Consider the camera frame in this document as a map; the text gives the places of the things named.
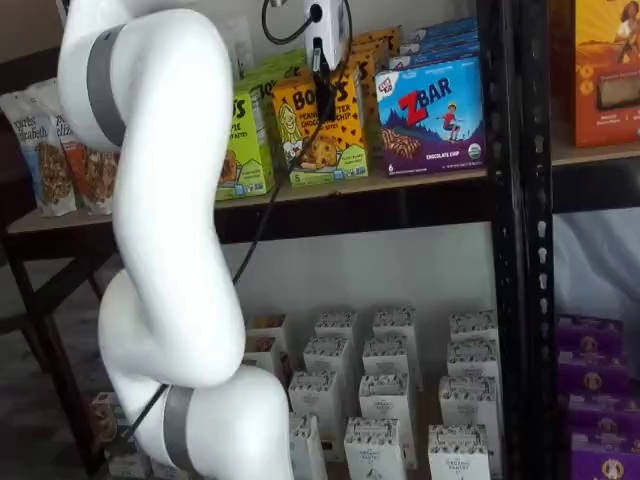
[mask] black cable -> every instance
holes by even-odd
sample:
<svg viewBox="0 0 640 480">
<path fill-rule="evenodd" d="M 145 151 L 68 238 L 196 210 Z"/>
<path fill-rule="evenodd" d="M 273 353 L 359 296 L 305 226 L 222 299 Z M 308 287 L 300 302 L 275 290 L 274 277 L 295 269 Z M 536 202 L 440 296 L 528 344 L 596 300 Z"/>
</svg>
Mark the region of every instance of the black cable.
<svg viewBox="0 0 640 480">
<path fill-rule="evenodd" d="M 266 18 L 266 15 L 264 15 L 264 12 L 266 10 L 266 6 L 269 0 L 264 0 L 264 3 L 262 5 L 262 10 L 263 10 L 263 24 L 262 24 L 262 28 L 265 31 L 265 34 L 267 35 L 267 38 L 269 38 L 270 34 L 268 33 L 268 27 L 267 25 L 264 23 L 264 19 Z M 344 63 L 342 64 L 342 69 L 340 70 L 340 76 L 338 77 L 338 83 L 340 83 L 342 81 L 342 79 L 344 78 L 344 74 L 347 71 L 347 64 L 349 63 L 349 58 L 351 57 L 351 44 L 353 42 L 353 21 L 351 19 L 351 6 L 349 5 L 349 0 L 344 0 L 344 6 L 347 10 L 347 22 L 349 24 L 349 40 L 347 41 L 347 57 L 344 60 Z M 302 156 L 306 153 L 306 151 L 309 149 L 309 147 L 311 146 L 311 144 L 313 143 L 313 141 L 315 140 L 315 138 L 318 136 L 318 133 L 320 133 L 320 128 L 322 127 L 322 125 L 327 121 L 327 118 L 329 117 L 330 113 L 331 113 L 331 107 L 333 106 L 333 104 L 335 103 L 335 99 L 336 99 L 336 95 L 338 93 L 338 89 L 334 86 L 333 87 L 333 93 L 331 94 L 331 101 L 327 102 L 327 106 L 324 109 L 324 112 L 322 112 L 322 115 L 320 116 L 320 118 L 318 118 L 318 125 L 316 126 L 315 130 L 313 131 L 313 134 L 311 135 L 311 137 L 309 138 L 309 140 L 307 140 L 303 146 L 302 149 L 300 150 L 300 152 L 298 153 L 298 155 L 291 160 L 291 163 L 289 164 L 289 168 L 287 170 L 287 176 L 289 176 L 291 174 L 291 172 L 293 171 L 294 167 L 299 163 L 298 160 L 300 160 L 302 158 Z M 271 212 L 273 210 L 273 206 L 275 204 L 275 200 L 276 197 L 278 196 L 278 193 L 280 192 L 280 188 L 282 188 L 282 184 L 284 182 L 284 178 L 280 177 L 276 180 L 276 187 L 274 188 L 273 192 L 271 193 L 271 198 L 269 198 L 269 203 L 267 203 L 266 208 L 264 209 L 264 212 L 262 213 L 262 217 L 260 218 L 260 223 L 258 224 L 258 229 L 256 230 L 256 233 L 253 237 L 253 241 L 251 242 L 251 246 L 249 247 L 249 250 L 247 251 L 244 260 L 242 261 L 242 263 L 240 264 L 240 267 L 238 268 L 236 274 L 233 276 L 233 283 L 238 283 L 238 280 L 240 279 L 240 277 L 242 276 L 242 274 L 244 273 L 245 269 L 247 268 L 247 265 L 249 265 L 249 261 L 251 260 L 251 257 L 253 256 L 253 253 L 256 250 L 256 247 L 258 246 L 258 243 L 260 242 L 260 239 L 262 238 L 262 234 L 264 233 L 264 229 L 267 226 L 267 223 L 269 221 L 269 217 L 271 216 Z"/>
<path fill-rule="evenodd" d="M 347 64 L 349 63 L 349 58 L 351 57 L 351 46 L 352 46 L 352 42 L 353 42 L 353 21 L 351 19 L 351 6 L 349 5 L 349 0 L 343 0 L 343 1 L 344 1 L 345 8 L 347 10 L 347 21 L 348 21 L 348 24 L 349 24 L 349 40 L 347 41 L 347 56 L 344 59 L 344 62 L 342 64 L 342 68 L 340 70 L 340 76 L 338 77 L 338 82 L 337 82 L 338 84 L 342 81 L 342 79 L 344 78 L 344 74 L 347 71 Z M 270 41 L 272 41 L 273 43 L 276 43 L 276 44 L 280 44 L 278 42 L 283 41 L 283 39 L 278 39 L 278 38 L 273 37 L 269 33 L 267 25 L 266 25 L 266 7 L 267 7 L 267 3 L 268 2 L 269 2 L 269 0 L 264 0 L 264 3 L 262 5 L 262 27 L 264 29 L 265 35 L 267 36 L 267 38 Z M 298 30 L 296 30 L 296 32 L 291 37 L 288 37 L 288 38 L 291 38 L 291 40 L 289 40 L 289 41 L 287 41 L 285 43 L 289 43 L 289 42 L 293 41 L 295 38 L 299 37 L 306 30 L 306 28 L 309 26 L 310 23 L 311 23 L 311 17 L 307 21 L 305 21 L 303 26 L 300 27 Z M 306 153 L 306 151 L 309 149 L 309 147 L 311 146 L 313 141 L 318 136 L 318 133 L 320 133 L 320 128 L 327 121 L 327 118 L 329 117 L 329 115 L 331 113 L 332 104 L 335 103 L 336 95 L 338 93 L 338 88 L 336 86 L 332 86 L 332 88 L 333 88 L 333 92 L 331 94 L 331 101 L 327 103 L 327 106 L 325 107 L 324 111 L 322 112 L 322 115 L 318 118 L 318 125 L 316 126 L 315 130 L 311 134 L 311 137 L 309 137 L 309 139 L 302 145 L 302 149 L 300 150 L 298 155 L 294 159 L 291 160 L 291 163 L 289 164 L 289 168 L 288 168 L 287 174 L 290 174 L 293 171 L 294 167 L 298 164 L 298 160 L 300 160 L 302 158 L 302 156 Z M 267 223 L 269 221 L 269 216 L 271 215 L 271 211 L 273 210 L 273 205 L 275 204 L 276 197 L 278 196 L 278 193 L 280 192 L 280 189 L 282 188 L 284 180 L 285 179 L 283 177 L 280 177 L 276 181 L 276 186 L 275 186 L 273 192 L 271 193 L 271 198 L 269 198 L 269 203 L 267 204 L 267 207 L 265 208 L 265 210 L 264 210 L 264 212 L 262 214 L 262 217 L 260 218 L 260 224 L 258 225 L 258 229 L 256 230 L 256 234 L 254 236 L 253 242 L 251 243 L 251 247 L 249 248 L 249 251 L 245 255 L 245 258 L 244 258 L 242 264 L 240 265 L 240 268 L 238 269 L 238 271 L 236 272 L 236 274 L 233 277 L 233 283 L 234 284 L 237 283 L 237 281 L 240 279 L 240 276 L 242 275 L 242 273 L 247 268 L 247 265 L 249 264 L 249 261 L 251 260 L 251 257 L 253 256 L 253 252 L 255 251 L 256 247 L 258 246 L 258 243 L 260 242 L 260 238 L 262 237 L 264 229 L 265 229 L 265 227 L 266 227 L 266 225 L 267 225 Z M 154 405 L 157 403 L 157 401 L 160 399 L 160 397 L 162 396 L 162 394 L 165 392 L 165 390 L 168 387 L 169 387 L 168 385 L 160 385 L 158 387 L 158 390 L 156 390 L 156 392 L 153 394 L 153 397 L 151 397 L 151 399 L 146 404 L 146 406 L 144 407 L 142 412 L 140 412 L 140 415 L 138 415 L 138 418 L 136 418 L 135 422 L 133 422 L 131 424 L 131 427 L 129 427 L 127 429 L 127 431 L 124 433 L 124 435 L 122 435 L 122 437 L 117 439 L 114 443 L 126 444 L 129 441 L 129 439 L 131 439 L 131 437 L 134 435 L 134 433 L 136 432 L 136 430 L 138 429 L 140 424 L 144 421 L 144 419 L 147 417 L 147 415 L 149 414 L 151 409 L 154 407 Z M 113 458 L 115 458 L 115 456 L 111 457 L 107 462 L 105 462 L 105 464 L 100 469 L 101 472 L 103 470 L 105 470 L 105 469 L 108 469 L 109 462 Z"/>
</svg>

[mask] yellow snack box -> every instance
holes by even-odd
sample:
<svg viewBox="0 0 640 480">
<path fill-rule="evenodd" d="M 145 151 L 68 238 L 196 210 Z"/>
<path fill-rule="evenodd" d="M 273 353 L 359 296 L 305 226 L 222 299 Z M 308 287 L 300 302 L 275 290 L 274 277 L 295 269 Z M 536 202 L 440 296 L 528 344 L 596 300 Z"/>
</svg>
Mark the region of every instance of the yellow snack box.
<svg viewBox="0 0 640 480">
<path fill-rule="evenodd" d="M 402 41 L 402 27 L 396 25 L 395 27 L 376 30 L 375 32 L 361 33 L 353 37 L 353 44 L 358 45 L 382 39 L 387 40 L 389 43 L 389 52 L 391 55 L 398 55 L 398 49 Z"/>
<path fill-rule="evenodd" d="M 339 71 L 334 72 L 331 83 L 335 85 L 339 76 Z M 369 174 L 357 65 L 347 67 L 337 87 L 336 119 L 321 127 L 314 142 L 294 166 L 290 175 L 293 186 L 330 183 Z M 284 79 L 273 88 L 273 106 L 287 164 L 296 159 L 303 143 L 318 125 L 315 90 L 311 75 Z"/>
</svg>

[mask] white box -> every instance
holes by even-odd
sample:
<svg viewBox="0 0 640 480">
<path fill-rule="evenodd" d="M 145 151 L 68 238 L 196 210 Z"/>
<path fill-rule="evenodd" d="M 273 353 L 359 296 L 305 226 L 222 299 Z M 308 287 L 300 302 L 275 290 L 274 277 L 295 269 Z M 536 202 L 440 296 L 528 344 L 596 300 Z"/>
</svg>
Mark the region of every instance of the white box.
<svg viewBox="0 0 640 480">
<path fill-rule="evenodd" d="M 481 338 L 449 342 L 447 371 L 452 377 L 490 377 L 496 381 L 498 399 L 498 427 L 502 428 L 502 375 L 500 374 L 500 354 L 495 340 Z"/>
<path fill-rule="evenodd" d="M 344 427 L 340 385 L 336 372 L 293 374 L 289 399 L 294 412 L 312 414 L 318 418 L 322 451 L 327 461 L 344 461 Z"/>
<path fill-rule="evenodd" d="M 358 415 L 358 384 L 353 365 L 353 344 L 344 337 L 311 337 L 304 349 L 304 363 L 309 372 L 331 371 L 338 374 L 342 401 L 347 417 Z"/>
<path fill-rule="evenodd" d="M 340 312 L 322 312 L 314 326 L 316 336 L 340 336 L 351 340 L 353 345 L 353 365 L 355 367 L 356 383 L 360 381 L 363 373 L 362 350 L 364 348 L 364 335 L 362 326 L 355 310 Z"/>
<path fill-rule="evenodd" d="M 437 480 L 490 480 L 484 427 L 429 425 L 429 466 Z"/>
<path fill-rule="evenodd" d="M 151 460 L 151 470 L 153 476 L 160 480 L 191 480 L 192 475 L 184 470 L 176 470 L 168 465 L 163 465 Z"/>
<path fill-rule="evenodd" d="M 418 467 L 414 395 L 406 373 L 365 375 L 360 381 L 362 416 L 378 420 L 398 419 L 405 466 L 411 469 Z"/>
<path fill-rule="evenodd" d="M 280 363 L 287 381 L 300 368 L 293 342 L 293 322 L 284 314 L 254 317 L 247 325 L 247 337 L 274 337 L 280 349 Z"/>
<path fill-rule="evenodd" d="M 362 364 L 365 375 L 406 373 L 411 380 L 406 339 L 403 335 L 391 334 L 367 340 L 364 344 Z"/>
<path fill-rule="evenodd" d="M 411 381 L 419 390 L 423 390 L 424 383 L 418 353 L 415 318 L 416 311 L 413 308 L 378 309 L 373 316 L 373 333 L 375 336 L 394 333 L 403 335 L 407 339 Z"/>
<path fill-rule="evenodd" d="M 485 426 L 491 476 L 502 478 L 502 438 L 498 421 L 495 379 L 488 377 L 442 377 L 439 397 L 442 423 L 445 426 Z"/>
<path fill-rule="evenodd" d="M 101 392 L 91 402 L 96 419 L 98 437 L 105 443 L 105 457 L 109 459 L 109 473 L 114 477 L 147 478 L 151 474 L 149 457 L 138 448 L 134 438 L 126 445 L 109 445 L 121 437 L 130 424 L 113 392 Z"/>
<path fill-rule="evenodd" d="M 475 313 L 454 313 L 449 317 L 451 340 L 470 340 L 484 338 L 495 340 L 500 351 L 500 334 L 495 310 Z"/>
<path fill-rule="evenodd" d="M 289 414 L 289 447 L 295 480 L 327 480 L 315 415 Z"/>
<path fill-rule="evenodd" d="M 286 379 L 280 363 L 280 349 L 276 342 L 274 337 L 247 337 L 242 363 L 272 373 L 286 388 Z"/>
<path fill-rule="evenodd" d="M 397 419 L 350 418 L 344 447 L 351 480 L 406 480 Z"/>
</svg>

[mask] snack bag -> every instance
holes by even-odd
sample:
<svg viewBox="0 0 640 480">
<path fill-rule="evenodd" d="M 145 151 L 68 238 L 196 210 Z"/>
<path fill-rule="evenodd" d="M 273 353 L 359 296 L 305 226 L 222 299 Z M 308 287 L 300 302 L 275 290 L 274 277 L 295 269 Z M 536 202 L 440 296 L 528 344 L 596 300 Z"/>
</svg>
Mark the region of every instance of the snack bag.
<svg viewBox="0 0 640 480">
<path fill-rule="evenodd" d="M 24 92 L 0 96 L 0 109 L 18 137 L 42 213 L 59 216 L 76 210 L 71 172 L 56 135 L 55 120 Z"/>
<path fill-rule="evenodd" d="M 56 133 L 84 204 L 91 213 L 111 214 L 119 155 L 80 143 L 65 118 L 55 78 L 30 86 L 26 94 L 55 119 Z"/>
</svg>

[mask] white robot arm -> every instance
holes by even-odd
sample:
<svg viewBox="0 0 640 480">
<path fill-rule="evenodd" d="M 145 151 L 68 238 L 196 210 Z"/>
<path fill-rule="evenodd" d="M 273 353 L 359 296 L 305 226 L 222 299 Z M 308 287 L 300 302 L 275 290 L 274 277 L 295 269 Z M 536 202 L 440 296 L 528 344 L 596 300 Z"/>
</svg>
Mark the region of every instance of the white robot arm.
<svg viewBox="0 0 640 480">
<path fill-rule="evenodd" d="M 241 365 L 244 321 L 213 223 L 231 68 L 213 24 L 180 8 L 190 3 L 71 2 L 62 105 L 86 144 L 121 148 L 113 225 L 125 270 L 101 304 L 100 350 L 130 422 L 169 385 L 136 431 L 152 458 L 220 480 L 291 480 L 286 394 Z M 333 62 L 340 46 L 324 44 Z"/>
</svg>

